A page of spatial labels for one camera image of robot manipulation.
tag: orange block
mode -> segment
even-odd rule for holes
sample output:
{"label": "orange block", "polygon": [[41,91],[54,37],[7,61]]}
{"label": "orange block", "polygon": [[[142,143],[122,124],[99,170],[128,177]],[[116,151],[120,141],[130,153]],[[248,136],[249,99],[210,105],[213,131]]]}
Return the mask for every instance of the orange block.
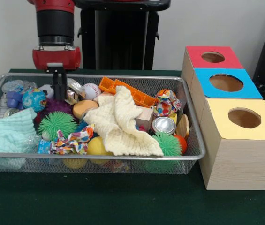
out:
{"label": "orange block", "polygon": [[130,90],[133,100],[138,106],[150,108],[155,103],[154,97],[151,97],[139,91],[138,89],[135,89],[122,81],[119,81],[118,79],[113,81],[112,79],[104,76],[100,82],[99,88],[102,91],[107,91],[109,93],[115,94],[116,86],[125,86],[128,90]]}

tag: green spiky ball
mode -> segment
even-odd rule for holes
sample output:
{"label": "green spiky ball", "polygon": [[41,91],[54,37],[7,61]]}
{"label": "green spiky ball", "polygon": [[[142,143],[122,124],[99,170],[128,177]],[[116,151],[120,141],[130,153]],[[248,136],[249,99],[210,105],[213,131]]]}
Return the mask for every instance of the green spiky ball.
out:
{"label": "green spiky ball", "polygon": [[[156,133],[152,136],[158,141],[165,156],[180,156],[181,146],[177,138],[166,133]],[[172,173],[180,166],[178,160],[145,161],[145,169],[150,173]]]}
{"label": "green spiky ball", "polygon": [[61,130],[65,137],[73,133],[77,128],[77,123],[74,118],[64,112],[51,112],[39,124],[38,132],[45,133],[46,136],[53,141],[57,138],[57,131]]}

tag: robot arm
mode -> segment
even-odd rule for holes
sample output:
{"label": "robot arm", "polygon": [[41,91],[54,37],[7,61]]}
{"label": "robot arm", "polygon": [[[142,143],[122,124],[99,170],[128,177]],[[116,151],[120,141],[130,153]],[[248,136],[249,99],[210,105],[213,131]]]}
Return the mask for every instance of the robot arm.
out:
{"label": "robot arm", "polygon": [[53,73],[56,99],[66,97],[66,72],[79,68],[81,55],[74,47],[74,7],[72,0],[28,0],[37,12],[39,46],[33,49],[36,69]]}

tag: white wall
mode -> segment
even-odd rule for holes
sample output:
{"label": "white wall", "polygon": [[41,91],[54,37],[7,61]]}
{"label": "white wall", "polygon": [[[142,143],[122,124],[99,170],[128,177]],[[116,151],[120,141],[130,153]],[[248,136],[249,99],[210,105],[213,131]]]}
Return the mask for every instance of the white wall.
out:
{"label": "white wall", "polygon": [[[79,15],[76,8],[75,32]],[[230,45],[253,75],[265,40],[265,0],[172,0],[159,15],[153,69],[180,70],[185,45]],[[37,45],[34,6],[0,0],[0,74],[34,68],[31,51]],[[81,40],[75,38],[75,45]]]}

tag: red box lid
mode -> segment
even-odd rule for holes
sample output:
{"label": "red box lid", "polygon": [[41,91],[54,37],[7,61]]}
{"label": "red box lid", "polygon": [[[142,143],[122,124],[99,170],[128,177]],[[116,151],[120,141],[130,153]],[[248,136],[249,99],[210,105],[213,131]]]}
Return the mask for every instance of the red box lid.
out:
{"label": "red box lid", "polygon": [[229,46],[186,46],[194,68],[243,69]]}

